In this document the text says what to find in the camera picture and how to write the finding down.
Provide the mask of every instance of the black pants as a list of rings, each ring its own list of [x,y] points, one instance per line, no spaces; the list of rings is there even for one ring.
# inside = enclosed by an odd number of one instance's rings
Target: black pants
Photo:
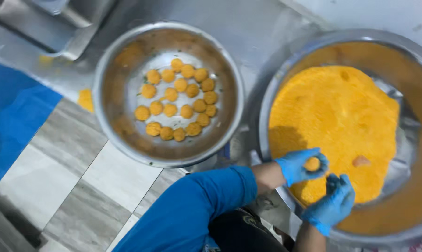
[[[259,216],[247,208],[218,216],[208,229],[222,252],[288,252],[294,244],[290,237],[284,246],[279,243]]]

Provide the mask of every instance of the tiled floor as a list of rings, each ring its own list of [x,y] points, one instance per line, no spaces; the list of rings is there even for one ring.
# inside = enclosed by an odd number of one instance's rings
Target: tiled floor
[[[184,175],[128,158],[63,99],[1,180],[0,199],[42,232],[40,251],[104,252]]]

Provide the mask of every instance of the bowl rim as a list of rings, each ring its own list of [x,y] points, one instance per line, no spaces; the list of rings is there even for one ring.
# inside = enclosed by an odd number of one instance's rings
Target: bowl rim
[[[160,30],[160,29],[174,29],[174,30],[181,30],[190,33],[194,33],[197,35],[202,36],[204,39],[209,41],[215,48],[220,52],[220,54],[224,57],[224,59],[229,64],[231,71],[233,73],[235,84],[237,88],[236,92],[236,109],[234,113],[233,120],[228,128],[228,131],[223,135],[223,137],[213,146],[211,146],[208,150],[199,153],[195,156],[190,158],[180,159],[180,160],[170,160],[170,159],[162,159],[162,158],[151,158],[147,155],[137,152],[135,149],[131,148],[123,139],[119,137],[119,135],[113,130],[111,124],[108,122],[105,116],[105,109],[102,105],[102,86],[103,86],[103,78],[106,74],[107,66],[109,62],[112,60],[112,57],[115,53],[131,39],[135,38],[140,34],[145,32],[153,31],[153,30]],[[204,161],[205,159],[211,157],[213,154],[218,152],[221,148],[225,146],[227,142],[231,139],[233,134],[235,133],[239,123],[242,119],[242,114],[244,110],[244,84],[242,80],[242,76],[239,72],[239,69],[235,63],[235,61],[230,56],[230,53],[223,47],[221,43],[219,43],[214,37],[209,35],[208,33],[198,29],[197,27],[190,26],[180,22],[174,21],[159,21],[154,23],[145,24],[142,26],[135,27],[120,37],[118,37],[104,52],[99,63],[96,67],[96,72],[94,74],[94,83],[92,88],[92,100],[94,105],[94,112],[97,116],[99,124],[102,127],[105,135],[111,141],[111,143],[121,152],[123,152],[128,157],[146,165],[151,165],[153,167],[158,168],[183,168],[188,167],[197,163]]]
[[[262,99],[261,110],[259,113],[258,136],[259,149],[263,161],[271,161],[270,147],[268,140],[268,125],[270,119],[270,109],[275,100],[276,93],[284,78],[299,61],[310,53],[337,43],[349,42],[370,42],[382,45],[393,46],[412,55],[422,66],[422,46],[412,40],[386,31],[375,29],[350,29],[342,31],[327,32],[317,38],[311,39],[302,48],[294,52],[278,69],[274,77],[268,84],[267,90]],[[293,213],[300,216],[304,207],[296,200],[288,188],[280,186],[276,191],[291,209]],[[331,228],[329,238],[354,246],[366,246],[374,248],[375,246],[408,246],[422,239],[422,223],[411,227],[402,232],[388,235],[361,235],[345,232],[336,227]]]

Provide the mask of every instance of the stainless steel counter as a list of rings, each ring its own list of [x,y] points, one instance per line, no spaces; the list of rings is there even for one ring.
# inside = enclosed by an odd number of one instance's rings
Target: stainless steel counter
[[[159,20],[180,21],[208,32],[235,59],[247,100],[241,129],[231,141],[231,157],[248,164],[249,150],[258,146],[258,102],[271,77],[291,51],[321,31],[278,0],[121,0],[74,62],[42,56],[39,48],[0,26],[0,63],[76,101],[79,90],[91,87],[97,61],[110,43],[130,28]],[[259,201],[259,213],[287,232],[290,213],[277,195],[271,197],[273,203],[268,198]]]

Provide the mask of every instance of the blue glove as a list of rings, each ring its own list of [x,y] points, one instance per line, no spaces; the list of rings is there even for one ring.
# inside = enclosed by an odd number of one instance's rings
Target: blue glove
[[[304,167],[306,161],[312,157],[320,160],[320,168],[316,171],[309,171]],[[277,158],[275,161],[281,166],[287,186],[303,180],[322,177],[328,170],[329,164],[327,158],[320,153],[320,148],[288,152],[284,157]]]
[[[356,193],[346,174],[340,175],[340,178],[330,174],[326,178],[326,196],[306,208],[301,219],[328,236],[331,227],[349,215],[355,196]]]

